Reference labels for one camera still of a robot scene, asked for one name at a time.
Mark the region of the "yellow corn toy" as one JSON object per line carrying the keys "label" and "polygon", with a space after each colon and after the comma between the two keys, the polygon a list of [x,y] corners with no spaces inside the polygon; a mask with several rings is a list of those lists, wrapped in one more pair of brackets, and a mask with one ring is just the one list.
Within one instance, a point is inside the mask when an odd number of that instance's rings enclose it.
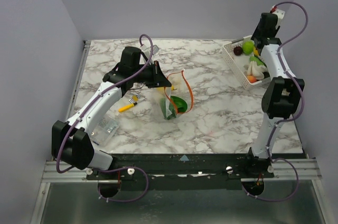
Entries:
{"label": "yellow corn toy", "polygon": [[259,56],[260,56],[260,50],[259,50],[258,48],[256,48],[256,47],[254,47],[254,48],[253,48],[253,54],[254,54],[254,56],[256,56],[256,57],[259,57]]}

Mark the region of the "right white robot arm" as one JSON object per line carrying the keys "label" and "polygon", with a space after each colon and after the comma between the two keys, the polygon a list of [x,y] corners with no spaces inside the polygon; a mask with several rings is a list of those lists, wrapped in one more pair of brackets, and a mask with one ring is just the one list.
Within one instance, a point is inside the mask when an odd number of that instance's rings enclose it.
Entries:
{"label": "right white robot arm", "polygon": [[286,120],[296,112],[301,99],[299,91],[305,87],[304,80],[296,78],[291,72],[283,52],[277,52],[281,41],[276,34],[284,16],[285,12],[278,9],[262,13],[251,37],[258,58],[266,65],[270,76],[270,84],[261,101],[264,112],[262,126],[249,150],[252,159],[243,164],[244,174],[251,178],[262,171],[258,160],[271,158],[278,133]]}

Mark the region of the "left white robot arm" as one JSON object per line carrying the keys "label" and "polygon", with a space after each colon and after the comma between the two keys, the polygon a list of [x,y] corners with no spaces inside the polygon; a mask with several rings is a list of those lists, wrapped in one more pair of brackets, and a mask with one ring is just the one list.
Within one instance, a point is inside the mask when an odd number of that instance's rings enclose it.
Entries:
{"label": "left white robot arm", "polygon": [[104,75],[90,100],[66,121],[58,120],[53,124],[51,152],[58,163],[64,161],[80,170],[99,169],[105,179],[112,179],[116,175],[117,166],[112,163],[112,155],[100,150],[90,139],[90,134],[107,111],[135,83],[143,83],[148,88],[172,85],[162,73],[158,61],[140,63],[140,59],[145,57],[141,49],[125,47],[120,62]]}

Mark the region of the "yellow round lemon toy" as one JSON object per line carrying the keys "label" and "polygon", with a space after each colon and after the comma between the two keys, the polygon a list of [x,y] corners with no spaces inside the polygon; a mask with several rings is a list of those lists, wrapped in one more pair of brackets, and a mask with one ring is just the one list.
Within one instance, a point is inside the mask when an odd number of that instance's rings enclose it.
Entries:
{"label": "yellow round lemon toy", "polygon": [[172,91],[176,90],[176,88],[171,85],[171,87],[159,87],[159,88],[155,88],[157,92],[159,92],[160,94],[164,94],[166,93],[167,95],[169,95]]}

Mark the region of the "clear zip bag orange zipper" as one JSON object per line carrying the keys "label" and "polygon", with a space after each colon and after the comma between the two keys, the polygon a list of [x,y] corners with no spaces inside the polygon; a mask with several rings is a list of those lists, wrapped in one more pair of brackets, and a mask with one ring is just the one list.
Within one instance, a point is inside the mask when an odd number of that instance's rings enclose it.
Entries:
{"label": "clear zip bag orange zipper", "polygon": [[169,95],[166,93],[160,94],[156,91],[155,100],[159,105],[164,119],[171,120],[192,110],[194,106],[194,95],[184,75],[184,70],[169,74],[167,79],[176,90],[172,91]]}

